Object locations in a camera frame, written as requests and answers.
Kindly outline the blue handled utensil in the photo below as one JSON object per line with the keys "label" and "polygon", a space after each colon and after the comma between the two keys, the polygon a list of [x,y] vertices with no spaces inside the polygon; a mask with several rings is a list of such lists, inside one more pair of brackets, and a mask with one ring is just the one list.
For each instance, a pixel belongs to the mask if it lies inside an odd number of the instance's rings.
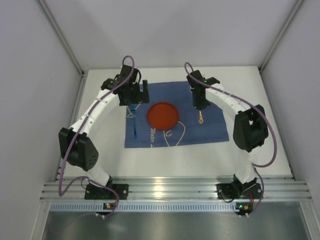
{"label": "blue handled utensil", "polygon": [[137,139],[138,135],[137,135],[137,127],[136,127],[136,106],[134,104],[130,106],[130,111],[131,111],[132,120],[133,120],[134,138]]}

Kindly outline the gold spoon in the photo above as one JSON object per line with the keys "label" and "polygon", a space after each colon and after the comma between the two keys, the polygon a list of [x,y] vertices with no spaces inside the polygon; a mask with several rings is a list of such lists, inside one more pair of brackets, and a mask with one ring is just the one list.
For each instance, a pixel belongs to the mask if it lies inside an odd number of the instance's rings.
{"label": "gold spoon", "polygon": [[204,122],[203,114],[202,114],[202,111],[201,111],[201,110],[199,110],[199,119],[198,119],[198,122],[199,122],[200,124],[203,124],[203,122]]}

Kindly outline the blue cloth placemat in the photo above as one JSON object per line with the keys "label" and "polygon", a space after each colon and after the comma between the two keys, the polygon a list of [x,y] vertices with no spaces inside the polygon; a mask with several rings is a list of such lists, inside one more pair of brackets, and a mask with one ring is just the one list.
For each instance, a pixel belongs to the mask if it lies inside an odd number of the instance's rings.
{"label": "blue cloth placemat", "polygon": [[[149,103],[136,105],[136,132],[134,137],[131,108],[126,110],[126,149],[175,147],[229,141],[223,111],[210,104],[202,110],[203,124],[199,123],[199,111],[193,107],[190,85],[186,81],[150,83]],[[156,130],[147,120],[149,108],[159,102],[173,104],[179,113],[178,123],[169,130]]]}

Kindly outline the red plate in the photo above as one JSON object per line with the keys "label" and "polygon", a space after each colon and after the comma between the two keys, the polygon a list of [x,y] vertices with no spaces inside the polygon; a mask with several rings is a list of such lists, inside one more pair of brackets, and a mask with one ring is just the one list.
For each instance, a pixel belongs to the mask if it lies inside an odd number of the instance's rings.
{"label": "red plate", "polygon": [[147,122],[151,127],[159,131],[172,129],[179,121],[177,108],[168,102],[153,104],[146,114]]}

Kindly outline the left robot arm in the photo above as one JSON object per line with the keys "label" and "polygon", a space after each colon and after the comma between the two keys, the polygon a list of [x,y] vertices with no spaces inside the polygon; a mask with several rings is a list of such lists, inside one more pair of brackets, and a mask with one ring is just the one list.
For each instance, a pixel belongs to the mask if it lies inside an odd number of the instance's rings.
{"label": "left robot arm", "polygon": [[58,133],[61,168],[66,164],[82,169],[84,178],[103,188],[112,182],[111,176],[98,163],[99,152],[93,143],[107,116],[114,108],[147,104],[150,101],[148,82],[141,72],[130,65],[122,65],[120,73],[106,79],[89,108],[70,127]]}

